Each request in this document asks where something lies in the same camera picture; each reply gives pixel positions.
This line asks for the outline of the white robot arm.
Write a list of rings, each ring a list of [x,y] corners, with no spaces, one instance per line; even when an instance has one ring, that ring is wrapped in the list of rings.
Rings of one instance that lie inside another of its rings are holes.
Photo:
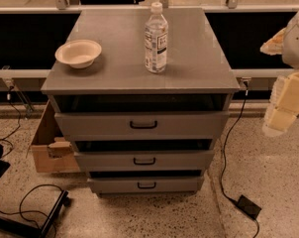
[[[299,115],[299,11],[260,51],[282,55],[282,61],[294,68],[289,75],[279,75],[275,80],[264,115],[263,133],[276,137],[285,133]]]

